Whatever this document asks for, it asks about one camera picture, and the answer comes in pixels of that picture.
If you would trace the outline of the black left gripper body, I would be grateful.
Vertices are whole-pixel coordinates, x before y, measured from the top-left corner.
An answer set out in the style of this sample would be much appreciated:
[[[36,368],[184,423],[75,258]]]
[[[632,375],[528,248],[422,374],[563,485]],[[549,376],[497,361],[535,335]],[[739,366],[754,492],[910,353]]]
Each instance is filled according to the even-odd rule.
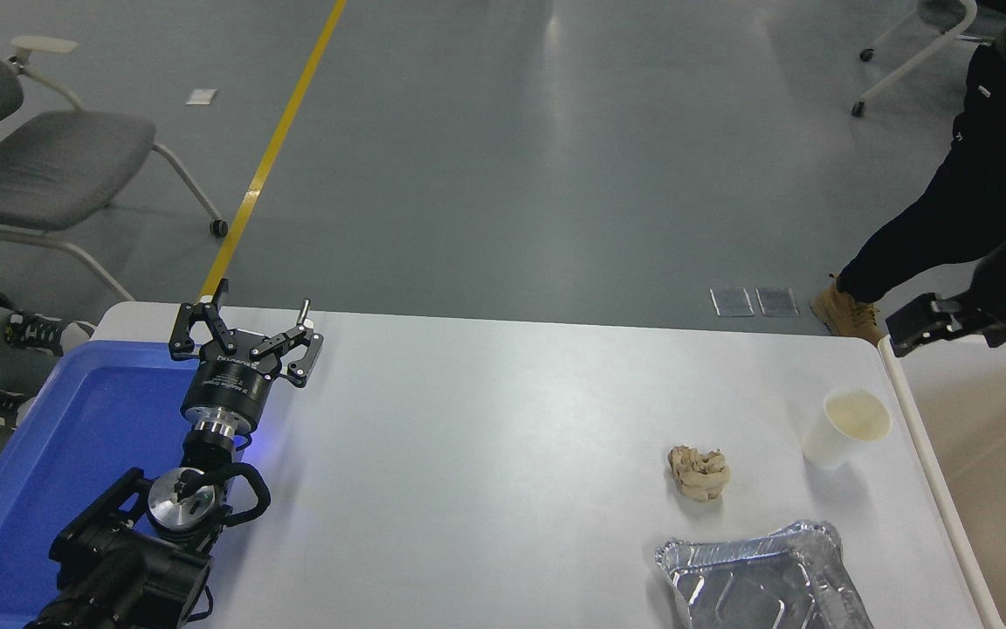
[[[234,354],[224,343],[210,340],[199,350],[199,366],[193,374],[181,413],[195,425],[223,411],[234,419],[239,431],[255,431],[262,418],[272,381],[282,370],[279,355],[252,358],[249,351],[267,340],[266,335],[236,335]]]

